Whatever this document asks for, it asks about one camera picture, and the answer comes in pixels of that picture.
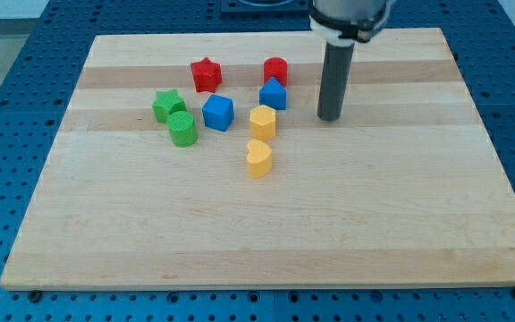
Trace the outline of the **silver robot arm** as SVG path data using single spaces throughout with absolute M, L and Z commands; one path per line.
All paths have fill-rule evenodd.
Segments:
M 387 23 L 394 0 L 310 0 L 310 28 L 325 39 L 317 116 L 340 118 L 354 47 L 367 43 Z

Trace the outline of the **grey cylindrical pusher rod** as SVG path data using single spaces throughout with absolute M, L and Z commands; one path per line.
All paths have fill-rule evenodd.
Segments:
M 327 43 L 317 105 L 317 116 L 326 122 L 340 118 L 348 84 L 354 45 L 338 47 Z

